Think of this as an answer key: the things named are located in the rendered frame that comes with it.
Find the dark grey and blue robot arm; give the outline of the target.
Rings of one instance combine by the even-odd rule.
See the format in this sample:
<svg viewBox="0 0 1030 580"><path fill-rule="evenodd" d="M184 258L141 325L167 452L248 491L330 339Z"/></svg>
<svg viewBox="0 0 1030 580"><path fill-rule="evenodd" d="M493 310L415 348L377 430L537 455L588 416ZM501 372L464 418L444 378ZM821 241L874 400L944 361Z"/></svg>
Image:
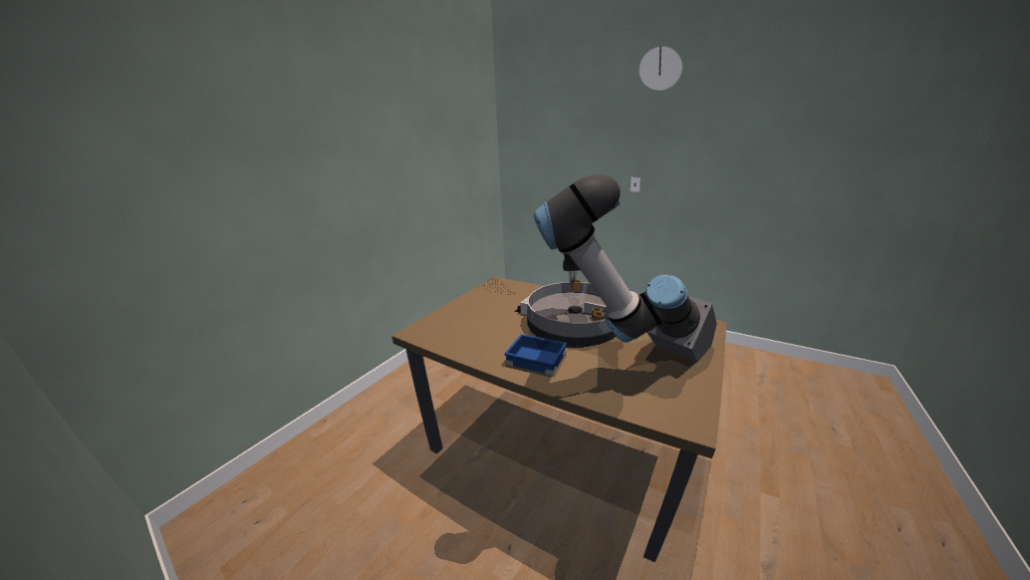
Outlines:
<svg viewBox="0 0 1030 580"><path fill-rule="evenodd" d="M560 191L535 211L534 218L550 249L557 247L571 255L598 293L608 307L606 322L618 339L628 343L657 326L672 338L688 336L699 325L700 314L682 281L659 275L638 295L628 289L593 237L592 223L620 203L618 183L594 174Z"/></svg>

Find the blue open crate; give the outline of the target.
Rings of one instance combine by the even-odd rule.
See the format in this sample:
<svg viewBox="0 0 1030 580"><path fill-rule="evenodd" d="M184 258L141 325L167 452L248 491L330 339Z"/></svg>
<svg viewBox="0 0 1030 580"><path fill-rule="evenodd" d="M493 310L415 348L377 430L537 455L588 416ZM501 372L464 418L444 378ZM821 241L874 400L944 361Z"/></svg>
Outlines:
<svg viewBox="0 0 1030 580"><path fill-rule="evenodd" d="M564 342L521 334L504 353L505 365L554 376L560 361L566 355L565 347Z"/></svg>

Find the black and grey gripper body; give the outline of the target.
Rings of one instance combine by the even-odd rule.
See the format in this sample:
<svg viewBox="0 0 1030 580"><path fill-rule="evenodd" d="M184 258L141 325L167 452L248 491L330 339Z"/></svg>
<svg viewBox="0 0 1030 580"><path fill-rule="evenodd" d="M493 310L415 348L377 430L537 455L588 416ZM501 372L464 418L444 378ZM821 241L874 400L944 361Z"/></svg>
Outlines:
<svg viewBox="0 0 1030 580"><path fill-rule="evenodd" d="M563 261L563 269L565 271L579 271L580 269L576 263L572 260L571 255L564 253L565 260Z"/></svg>

